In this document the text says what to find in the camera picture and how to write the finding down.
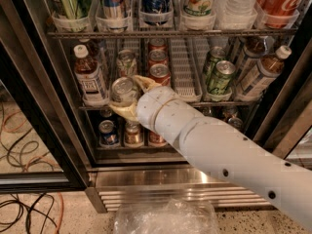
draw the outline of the plastic bag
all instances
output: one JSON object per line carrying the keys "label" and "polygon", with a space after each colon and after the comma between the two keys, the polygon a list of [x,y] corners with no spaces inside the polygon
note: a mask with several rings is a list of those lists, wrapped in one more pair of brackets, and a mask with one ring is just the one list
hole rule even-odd
{"label": "plastic bag", "polygon": [[218,234],[214,207],[205,208],[172,199],[168,204],[122,205],[114,234]]}

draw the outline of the door glass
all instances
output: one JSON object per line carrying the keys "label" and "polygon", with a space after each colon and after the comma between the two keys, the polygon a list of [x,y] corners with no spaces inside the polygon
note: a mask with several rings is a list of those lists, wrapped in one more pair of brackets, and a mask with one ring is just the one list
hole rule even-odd
{"label": "door glass", "polygon": [[287,157],[299,166],[312,169],[312,127]]}
{"label": "door glass", "polygon": [[0,174],[61,168],[0,80]]}

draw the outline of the speckled floor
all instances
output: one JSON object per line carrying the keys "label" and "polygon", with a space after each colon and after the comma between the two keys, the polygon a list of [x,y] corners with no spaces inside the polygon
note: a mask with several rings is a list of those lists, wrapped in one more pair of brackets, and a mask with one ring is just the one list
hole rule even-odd
{"label": "speckled floor", "polygon": [[[60,234],[112,234],[115,213],[97,214],[84,192],[66,192],[61,193],[64,201],[63,219],[60,226]],[[60,200],[56,193],[55,203],[49,213],[49,216],[58,221]],[[31,205],[38,195],[23,194],[19,199],[27,205]],[[0,204],[5,200],[12,199],[10,195],[0,195]],[[35,205],[35,209],[47,212],[51,205],[51,198],[43,198]],[[0,208],[0,222],[13,221],[18,214],[17,205],[9,205]],[[234,233],[256,233],[256,234],[308,234],[298,224],[290,220],[287,216],[276,210],[229,210],[216,209],[216,216],[219,225],[219,234]],[[3,233],[26,233],[25,231],[26,213],[10,229]],[[33,213],[31,217],[30,233],[40,233],[44,217]],[[42,233],[54,233],[55,227],[47,220]]]}

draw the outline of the robotic arm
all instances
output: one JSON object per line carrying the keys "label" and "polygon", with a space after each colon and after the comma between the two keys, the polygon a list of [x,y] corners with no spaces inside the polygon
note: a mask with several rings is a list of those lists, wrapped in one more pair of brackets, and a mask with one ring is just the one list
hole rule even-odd
{"label": "robotic arm", "polygon": [[238,130],[156,87],[137,103],[141,125],[162,136],[203,173],[260,195],[312,230],[312,173],[256,145]]}

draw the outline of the refrigerator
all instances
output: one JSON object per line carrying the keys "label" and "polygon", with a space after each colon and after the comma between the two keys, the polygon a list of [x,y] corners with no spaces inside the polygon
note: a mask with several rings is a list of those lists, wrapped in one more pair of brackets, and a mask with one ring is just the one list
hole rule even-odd
{"label": "refrigerator", "polygon": [[[84,190],[99,213],[116,211],[121,204],[162,203],[171,197],[197,205],[209,200],[215,207],[270,205],[249,189],[198,171],[169,145],[149,146],[148,131],[144,131],[144,145],[140,148],[123,144],[102,147],[98,133],[101,107],[85,105],[73,73],[73,47],[80,38],[105,42],[112,73],[116,72],[116,55],[122,49],[136,52],[144,72],[148,39],[167,39],[172,68],[193,68],[188,74],[193,79],[191,92],[187,84],[179,84],[173,76],[175,90],[186,102],[200,111],[235,105],[244,121],[242,132],[248,138],[282,159],[301,165],[305,159],[304,164],[309,163],[308,154],[297,158],[292,151],[301,142],[309,149],[311,142],[311,0],[302,0],[300,17],[291,28],[239,31],[179,30],[178,0],[172,2],[175,13],[171,28],[150,30],[140,24],[139,3],[133,0],[132,28],[114,34],[98,30],[59,32],[51,21],[51,0],[0,0],[4,100],[17,104],[58,163],[57,169],[49,167],[43,172],[26,173],[21,169],[19,173],[1,173],[1,193]],[[291,47],[292,55],[282,75],[257,101],[204,100],[197,69],[203,65],[209,45],[224,44],[229,37],[254,35],[268,35],[278,44]],[[120,122],[123,131],[125,121]]]}

